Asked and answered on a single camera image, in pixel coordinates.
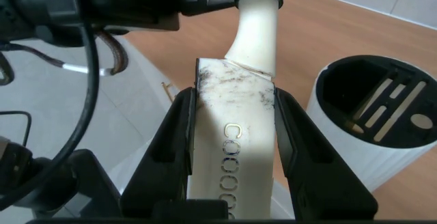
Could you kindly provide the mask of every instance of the black machine part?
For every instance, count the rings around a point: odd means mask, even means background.
[[[57,46],[82,46],[81,22],[68,0],[0,0],[0,42],[39,38]],[[179,29],[178,14],[194,16],[232,8],[238,0],[80,0],[94,28],[125,34],[136,29]]]
[[[351,220],[360,223],[372,221],[378,210],[378,204],[371,193],[344,163],[292,96],[280,89],[276,89],[275,96],[275,123],[281,161],[284,174],[289,180],[296,220],[305,223],[321,220],[331,220],[333,223],[342,223],[341,220],[347,220],[345,223]],[[239,221],[227,220],[226,201],[186,200],[187,178],[191,174],[193,163],[196,99],[197,92],[194,88],[185,89],[176,96],[158,133],[124,190],[119,206],[105,205],[114,203],[118,196],[103,171],[92,171],[85,175],[80,173],[84,167],[91,167],[94,170],[96,167],[94,165],[99,164],[97,160],[86,159],[90,157],[90,152],[78,151],[69,160],[75,161],[70,164],[78,172],[78,189],[88,184],[99,184],[98,188],[105,191],[99,192],[98,199],[105,199],[105,204],[98,202],[97,199],[95,202],[99,204],[94,204],[89,212],[81,213],[82,220],[40,219],[31,223],[80,223],[85,220],[86,223],[117,223],[115,214],[123,217],[120,223],[129,223],[129,221],[135,223],[135,219],[141,219],[142,223],[169,220],[191,223],[224,220],[226,223],[239,223]],[[86,160],[79,160],[79,158],[76,160],[77,156]],[[90,180],[81,182],[81,178]],[[79,190],[76,195],[79,196],[79,193],[83,196],[94,196],[92,191]],[[70,202],[67,201],[65,206],[71,206]],[[112,209],[112,211],[105,212],[102,206],[105,210]],[[72,206],[69,212],[75,213],[78,211],[76,209],[82,210]]]

